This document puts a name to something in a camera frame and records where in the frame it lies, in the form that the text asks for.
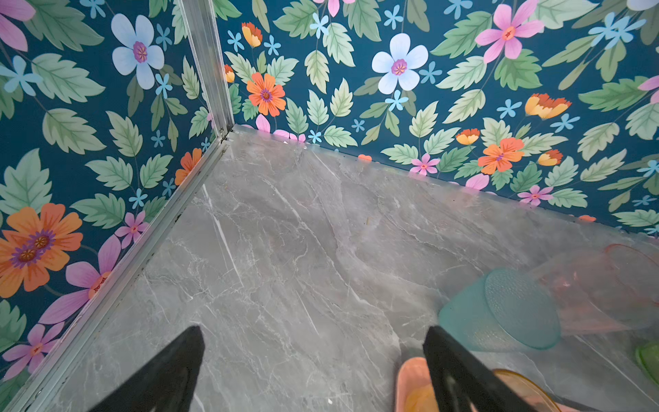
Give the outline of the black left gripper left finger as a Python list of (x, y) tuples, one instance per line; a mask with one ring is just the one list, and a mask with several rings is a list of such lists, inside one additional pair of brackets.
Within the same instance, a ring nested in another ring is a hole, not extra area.
[(92, 408), (97, 411), (188, 411), (205, 351), (204, 336), (190, 326), (119, 388)]

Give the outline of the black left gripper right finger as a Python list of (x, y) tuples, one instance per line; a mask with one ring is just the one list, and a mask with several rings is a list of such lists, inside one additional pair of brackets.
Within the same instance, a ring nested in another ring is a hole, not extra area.
[(439, 410), (534, 410), (442, 327), (429, 328), (423, 352)]

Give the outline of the pink plastic tray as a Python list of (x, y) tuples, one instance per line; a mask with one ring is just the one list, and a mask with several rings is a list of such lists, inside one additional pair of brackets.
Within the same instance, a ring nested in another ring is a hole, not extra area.
[[(506, 369), (493, 369), (492, 372), (535, 411), (577, 411), (552, 400), (545, 391), (521, 374)], [(425, 358), (415, 357), (401, 366), (396, 379), (395, 410), (439, 411)]]

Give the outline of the teal frosted cup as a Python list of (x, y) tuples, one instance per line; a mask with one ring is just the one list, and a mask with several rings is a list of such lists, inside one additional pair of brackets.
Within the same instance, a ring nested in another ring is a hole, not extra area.
[(462, 290), (439, 311), (438, 323), (470, 351), (549, 350), (561, 339), (550, 294), (510, 269), (492, 271)]

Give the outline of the pink transparent cup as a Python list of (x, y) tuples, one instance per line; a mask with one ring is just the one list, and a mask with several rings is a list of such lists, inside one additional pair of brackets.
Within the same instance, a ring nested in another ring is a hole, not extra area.
[(551, 295), (565, 336), (658, 323), (658, 262), (628, 245), (565, 252), (530, 275)]

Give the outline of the green short cup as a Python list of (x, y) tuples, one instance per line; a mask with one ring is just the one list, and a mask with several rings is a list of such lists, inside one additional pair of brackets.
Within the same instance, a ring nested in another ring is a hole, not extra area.
[(635, 359), (638, 367), (645, 376), (659, 386), (659, 344), (658, 342), (645, 343), (635, 350)]

